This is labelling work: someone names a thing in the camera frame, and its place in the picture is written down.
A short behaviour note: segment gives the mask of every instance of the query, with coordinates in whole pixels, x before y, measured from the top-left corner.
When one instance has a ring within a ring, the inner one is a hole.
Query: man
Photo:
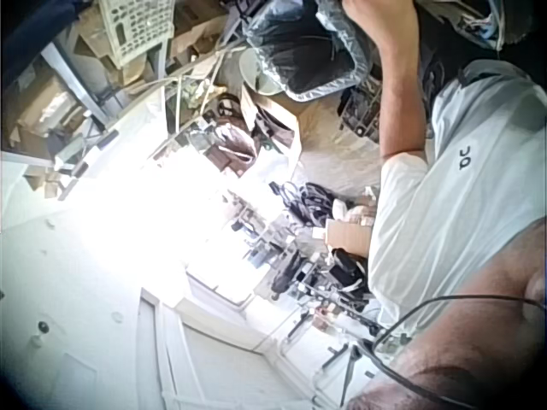
[[[474,61],[436,98],[435,158],[428,164],[415,6],[344,0],[344,9],[376,43],[382,62],[383,166],[369,258],[379,322],[389,327],[422,302],[454,294],[544,303],[544,91],[506,62]],[[397,329],[415,340],[391,366],[460,401],[495,395],[544,343],[542,320],[530,325],[526,309],[515,305],[510,312],[471,302],[422,309]],[[383,375],[350,404],[440,407]]]

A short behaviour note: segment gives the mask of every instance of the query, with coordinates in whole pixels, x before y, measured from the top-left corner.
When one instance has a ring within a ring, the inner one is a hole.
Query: electrical cord
[[[378,347],[379,344],[384,342],[388,336],[390,336],[396,328],[398,328],[404,321],[406,321],[410,316],[424,308],[425,306],[435,303],[435,302],[445,302],[445,301],[457,301],[457,300],[499,300],[499,301],[509,301],[509,302],[522,302],[527,305],[535,306],[536,308],[540,308],[541,310],[545,311],[547,310],[547,307],[539,302],[535,302],[530,299],[521,298],[521,297],[514,297],[514,296],[501,296],[501,295],[453,295],[453,296],[440,296],[433,299],[430,299],[428,301],[425,301],[418,305],[417,307],[413,308],[405,314],[400,320],[395,323],[388,331],[383,333],[376,341],[369,347],[366,344],[363,343],[363,341],[360,341],[358,343],[358,346],[361,350],[363,350],[363,353],[373,362],[373,364],[378,367],[379,370],[381,370],[387,377],[391,378],[392,380],[396,381],[397,383],[401,384],[403,387],[407,388],[408,390],[412,391],[413,393],[417,395],[421,395],[422,397],[427,398],[430,401],[436,402],[438,404],[443,405],[451,405],[459,408],[467,408],[467,409],[475,409],[476,406],[450,399],[449,397],[443,396],[443,395],[437,395],[436,393],[430,391],[429,389],[425,389],[423,387],[420,387],[414,383],[412,383],[410,380],[408,380],[406,377],[402,376],[401,374],[395,372],[390,367],[386,366],[382,360],[374,353],[374,350]]]

